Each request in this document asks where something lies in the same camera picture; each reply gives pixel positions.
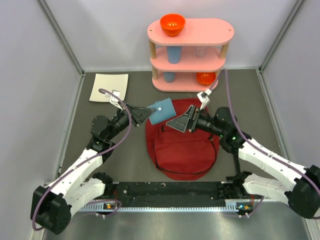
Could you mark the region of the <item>blue snap wallet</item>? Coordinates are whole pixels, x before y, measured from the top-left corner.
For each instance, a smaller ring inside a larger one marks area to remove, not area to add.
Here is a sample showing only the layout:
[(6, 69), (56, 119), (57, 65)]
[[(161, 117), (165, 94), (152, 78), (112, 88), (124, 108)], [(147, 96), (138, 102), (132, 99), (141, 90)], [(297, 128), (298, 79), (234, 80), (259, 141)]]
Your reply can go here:
[(177, 115), (171, 98), (156, 101), (148, 108), (155, 109), (155, 112), (148, 118), (152, 125), (159, 124)]

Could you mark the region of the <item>red student backpack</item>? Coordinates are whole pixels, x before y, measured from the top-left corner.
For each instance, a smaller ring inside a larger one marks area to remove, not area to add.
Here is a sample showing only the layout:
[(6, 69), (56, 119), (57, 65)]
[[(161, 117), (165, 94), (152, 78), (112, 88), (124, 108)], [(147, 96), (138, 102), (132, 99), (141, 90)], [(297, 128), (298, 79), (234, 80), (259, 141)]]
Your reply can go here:
[(216, 163), (223, 134), (219, 129), (216, 134), (202, 129), (181, 132), (166, 125), (172, 119), (157, 124), (147, 120), (145, 139), (149, 157), (159, 171), (173, 180), (197, 180)]

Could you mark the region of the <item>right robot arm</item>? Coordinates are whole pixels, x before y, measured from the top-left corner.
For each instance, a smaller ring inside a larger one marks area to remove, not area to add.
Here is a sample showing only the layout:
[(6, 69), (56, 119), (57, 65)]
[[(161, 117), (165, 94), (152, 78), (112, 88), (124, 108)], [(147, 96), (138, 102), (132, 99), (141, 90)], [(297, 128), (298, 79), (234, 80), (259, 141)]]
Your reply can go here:
[(233, 192), (239, 198), (259, 195), (288, 206), (305, 219), (320, 218), (320, 169), (305, 167), (283, 158), (259, 144), (240, 130), (237, 118), (228, 107), (219, 107), (213, 116), (191, 105), (185, 113), (166, 125), (182, 133), (202, 130), (219, 137), (222, 149), (269, 174), (271, 178), (243, 171), (232, 181)]

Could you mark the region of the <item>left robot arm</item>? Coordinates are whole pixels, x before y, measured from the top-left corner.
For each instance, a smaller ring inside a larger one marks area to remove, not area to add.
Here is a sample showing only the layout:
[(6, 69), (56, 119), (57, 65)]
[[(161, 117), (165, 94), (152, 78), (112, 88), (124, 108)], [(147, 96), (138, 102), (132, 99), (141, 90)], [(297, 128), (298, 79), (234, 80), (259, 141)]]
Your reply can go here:
[(152, 114), (153, 107), (137, 107), (128, 103), (118, 106), (112, 119), (96, 116), (91, 123), (92, 135), (80, 157), (59, 178), (47, 187), (39, 186), (32, 196), (30, 219), (35, 231), (47, 229), (60, 234), (73, 215), (97, 197), (109, 198), (114, 187), (108, 176), (87, 177), (103, 165), (119, 146), (112, 139), (123, 130), (139, 127)]

